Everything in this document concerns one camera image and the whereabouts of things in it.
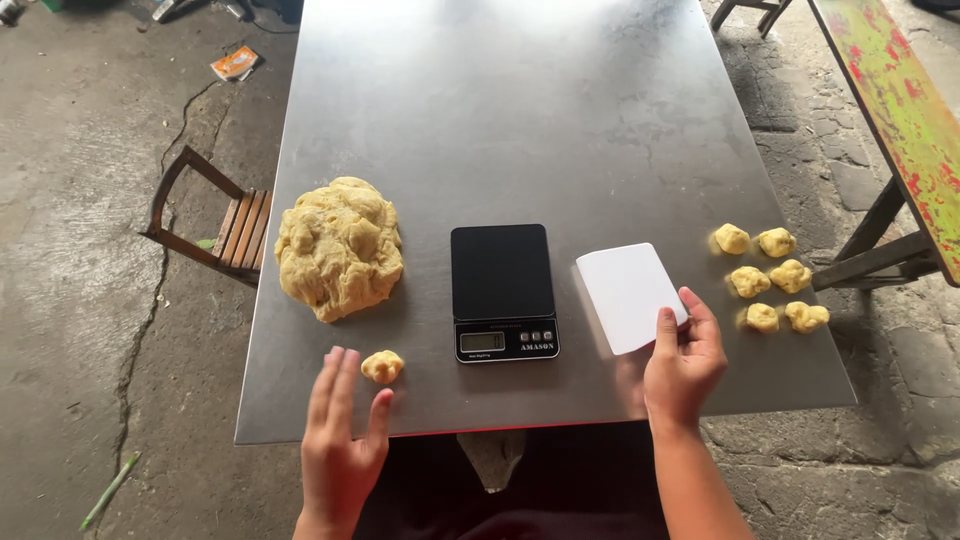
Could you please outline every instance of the black scale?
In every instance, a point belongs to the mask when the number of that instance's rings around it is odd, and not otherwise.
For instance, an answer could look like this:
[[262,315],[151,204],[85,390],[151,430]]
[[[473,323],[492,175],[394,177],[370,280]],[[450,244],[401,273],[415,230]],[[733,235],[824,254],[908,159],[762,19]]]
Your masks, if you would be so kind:
[[528,360],[560,353],[543,225],[454,229],[450,266],[458,360]]

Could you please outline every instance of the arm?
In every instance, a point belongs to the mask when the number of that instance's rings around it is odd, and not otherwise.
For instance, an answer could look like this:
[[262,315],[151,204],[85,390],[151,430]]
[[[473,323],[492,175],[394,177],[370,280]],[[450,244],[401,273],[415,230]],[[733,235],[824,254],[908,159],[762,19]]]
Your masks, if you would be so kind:
[[690,311],[689,340],[662,308],[657,344],[644,371],[644,402],[654,438],[657,486],[673,540],[754,540],[700,437],[700,406],[727,367],[720,329],[706,304],[680,289]]
[[303,511],[294,540],[349,540],[363,503],[387,458],[387,424],[394,391],[373,398],[367,438],[350,440],[353,387],[360,354],[334,347],[314,382],[300,445]]

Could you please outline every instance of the plastic scraper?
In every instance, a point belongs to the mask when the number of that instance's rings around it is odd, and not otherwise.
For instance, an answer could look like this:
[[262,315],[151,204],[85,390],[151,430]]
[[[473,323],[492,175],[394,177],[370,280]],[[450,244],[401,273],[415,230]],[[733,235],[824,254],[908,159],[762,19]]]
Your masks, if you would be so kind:
[[651,244],[588,253],[577,258],[577,269],[615,355],[657,338],[661,307],[673,308],[678,325],[686,323],[684,303]]

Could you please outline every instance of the dough piece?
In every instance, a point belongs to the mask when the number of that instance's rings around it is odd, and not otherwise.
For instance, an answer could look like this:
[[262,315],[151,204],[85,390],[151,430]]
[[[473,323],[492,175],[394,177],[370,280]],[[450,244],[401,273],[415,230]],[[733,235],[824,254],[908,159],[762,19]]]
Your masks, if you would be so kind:
[[756,240],[770,257],[783,257],[797,248],[797,238],[783,227],[764,231]]
[[729,223],[717,229],[713,237],[720,244],[720,249],[731,255],[740,255],[750,248],[750,235]]
[[741,266],[730,274],[730,281],[736,287],[736,293],[743,298],[754,298],[770,288],[770,279],[753,266]]
[[280,218],[280,287],[325,323],[390,296],[403,259],[394,205],[359,178],[302,194]]
[[751,304],[747,309],[747,324],[763,333],[773,333],[780,329],[777,311],[766,304]]
[[770,281],[784,292],[793,294],[804,290],[810,284],[813,273],[795,258],[785,260],[778,268],[770,271]]
[[367,379],[380,384],[393,382],[401,369],[403,369],[403,358],[393,351],[373,353],[360,364],[360,373]]
[[823,306],[808,306],[803,302],[791,302],[786,305],[786,316],[790,317],[793,330],[810,333],[830,320],[830,312]]

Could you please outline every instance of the concrete floor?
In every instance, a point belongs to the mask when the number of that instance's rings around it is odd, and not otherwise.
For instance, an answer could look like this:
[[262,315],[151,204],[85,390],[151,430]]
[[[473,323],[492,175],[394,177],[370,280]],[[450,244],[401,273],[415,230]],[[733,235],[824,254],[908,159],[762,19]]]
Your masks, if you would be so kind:
[[[960,116],[960,17],[888,4]],[[144,23],[155,5],[52,15],[31,4],[19,27],[0,29],[10,538],[81,537],[134,451],[143,458],[88,537],[278,538],[299,511],[296,447],[231,444],[253,291],[135,234],[183,143],[244,187],[273,183],[297,37],[216,6]],[[804,254],[824,262],[889,171],[808,6],[791,6],[765,41],[757,16],[735,10],[717,44]],[[207,64],[240,43],[264,63],[246,82],[219,82]],[[227,201],[212,185],[181,179],[171,199],[177,233],[216,234]],[[904,214],[891,235],[915,228]],[[930,276],[821,301],[861,404],[703,423],[757,537],[960,538],[960,291]],[[498,486],[521,439],[462,442]]]

